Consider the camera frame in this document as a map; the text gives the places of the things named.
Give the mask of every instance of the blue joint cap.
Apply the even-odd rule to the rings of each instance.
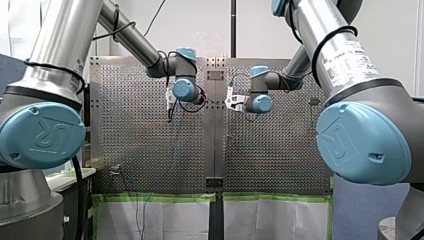
[[[411,169],[402,132],[384,114],[362,103],[339,102],[318,119],[321,156],[334,172],[354,183],[391,185]]]
[[[196,50],[191,47],[179,47],[177,52],[193,62],[197,60]]]
[[[267,66],[255,66],[250,69],[250,77],[254,78],[269,72],[269,68]]]
[[[287,0],[272,0],[272,14],[276,17],[284,17],[284,8]]]
[[[0,158],[17,168],[53,168],[75,156],[84,139],[84,123],[74,109],[54,102],[31,104],[0,127]]]
[[[272,109],[272,99],[268,95],[259,95],[252,102],[252,109],[254,113],[264,114]]]
[[[172,87],[172,94],[183,102],[194,101],[197,97],[195,96],[195,86],[186,78],[180,78],[174,83],[174,86]]]

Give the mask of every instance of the pegboard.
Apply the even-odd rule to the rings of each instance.
[[[250,68],[281,72],[287,60],[228,59],[227,84],[248,94]],[[224,191],[329,194],[331,171],[316,146],[315,125],[325,97],[312,76],[299,91],[270,91],[274,107],[265,115],[226,111]]]
[[[208,104],[196,114],[177,107],[169,124],[165,79],[149,78],[133,57],[93,58],[91,153],[100,169],[93,190],[205,192],[206,178],[223,177],[224,191],[330,194],[332,173],[315,142],[325,98],[312,77],[300,91],[271,91],[274,108],[266,115],[223,106],[229,81],[237,94],[247,94],[252,66],[282,71],[287,63],[199,59],[197,83]],[[224,79],[214,77],[221,72]],[[118,165],[122,174],[111,174]]]
[[[149,78],[133,57],[92,58],[90,92],[96,193],[205,191],[203,110],[177,107],[168,123],[165,79]],[[111,173],[117,166],[120,174]]]

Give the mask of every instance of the wall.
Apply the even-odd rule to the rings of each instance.
[[[162,0],[117,0],[127,17],[137,22],[144,33]],[[147,39],[158,50],[175,51],[192,46],[199,56],[229,55],[230,1],[168,0],[163,6]],[[111,54],[129,55],[113,43]]]

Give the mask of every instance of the black cable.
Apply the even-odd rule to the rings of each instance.
[[[78,157],[74,156],[72,158],[72,165],[75,169],[75,176],[77,179],[77,191],[78,191],[78,220],[77,220],[77,230],[75,239],[81,240],[82,235],[84,234],[85,230],[85,223],[86,223],[86,217],[87,217],[87,208],[86,208],[86,197],[85,197],[85,190],[84,190],[84,180],[82,178],[82,172],[79,165]]]
[[[129,27],[131,25],[133,25],[135,27],[135,22],[129,22],[127,25],[125,25],[125,26],[123,26],[123,27],[121,27],[121,28],[119,28],[119,29],[111,32],[111,33],[106,33],[106,34],[103,34],[103,35],[94,37],[93,38],[93,41],[99,40],[101,38],[109,37],[109,36],[115,36],[115,34],[117,34],[117,33],[121,32],[121,31],[125,30],[127,27]]]
[[[84,78],[82,78],[81,75],[79,75],[78,73],[68,69],[68,68],[64,68],[64,67],[59,67],[59,66],[55,66],[52,64],[48,64],[48,63],[36,63],[36,62],[30,62],[28,59],[24,61],[24,64],[30,67],[43,67],[43,68],[51,68],[51,69],[55,69],[55,70],[59,70],[62,72],[66,72],[71,74],[74,78],[78,79],[78,81],[81,82],[81,87],[80,89],[77,91],[77,95],[82,93],[84,91],[85,88],[85,81]]]
[[[184,105],[181,103],[180,100],[178,100],[178,104],[180,105],[180,107],[184,110],[184,112],[188,112],[188,113],[197,113],[200,112],[200,110],[203,109],[203,107],[206,105],[206,101],[203,101],[203,104],[196,110],[189,110],[187,108],[184,107]]]
[[[99,39],[102,39],[102,38],[105,38],[105,37],[113,36],[113,40],[115,42],[118,42],[118,40],[116,39],[116,34],[117,33],[125,30],[127,27],[129,27],[131,25],[133,25],[133,27],[135,27],[135,24],[136,24],[135,22],[129,22],[125,26],[123,26],[123,27],[121,27],[121,28],[118,29],[120,12],[121,11],[119,10],[119,5],[118,4],[115,4],[115,12],[113,14],[114,15],[114,22],[113,22],[112,32],[106,33],[106,34],[103,34],[103,35],[100,35],[100,36],[97,36],[97,37],[94,37],[92,41],[96,41],[96,40],[99,40]]]
[[[149,27],[146,30],[146,33],[144,34],[144,36],[147,36],[147,34],[149,34],[150,29],[152,28],[153,23],[155,22],[157,16],[159,15],[160,10],[162,9],[163,5],[165,4],[166,0],[163,0],[162,3],[159,5],[158,10],[156,11],[155,16],[153,17],[152,21],[150,21]]]
[[[177,101],[178,99],[175,99],[174,105],[172,106],[171,109],[168,110],[168,123],[172,122],[172,119],[174,118],[174,112],[175,112],[175,107],[177,106]]]
[[[415,236],[413,236],[411,238],[411,240],[420,240],[424,237],[424,228],[421,229],[421,231],[419,231],[417,234],[415,234]]]
[[[424,98],[412,97],[412,101],[419,102],[419,103],[424,103]]]
[[[296,27],[294,26],[293,8],[294,8],[294,2],[293,0],[290,0],[289,2],[290,28],[292,29],[293,36],[296,38],[296,40],[300,44],[303,44],[303,41],[297,34]]]
[[[314,55],[313,55],[312,61],[311,61],[312,74],[315,78],[315,82],[320,87],[321,87],[321,84],[319,83],[318,73],[317,73],[318,56],[321,53],[322,48],[325,46],[325,44],[328,41],[333,39],[333,37],[335,37],[337,34],[344,33],[344,32],[352,32],[353,34],[355,34],[355,36],[358,36],[358,29],[356,29],[354,26],[342,26],[342,27],[330,32],[329,34],[327,34],[327,36],[324,37],[324,39],[318,44],[317,48],[315,49],[315,52],[314,52]]]

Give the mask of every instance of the metal pole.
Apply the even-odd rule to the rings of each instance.
[[[231,58],[237,57],[237,0],[231,0]]]
[[[114,30],[116,7],[111,1],[103,3],[99,22],[109,32]],[[129,24],[130,21],[122,13],[119,13],[117,29]],[[152,67],[159,59],[160,54],[149,41],[134,26],[129,26],[116,34],[118,41],[137,58],[145,67]]]

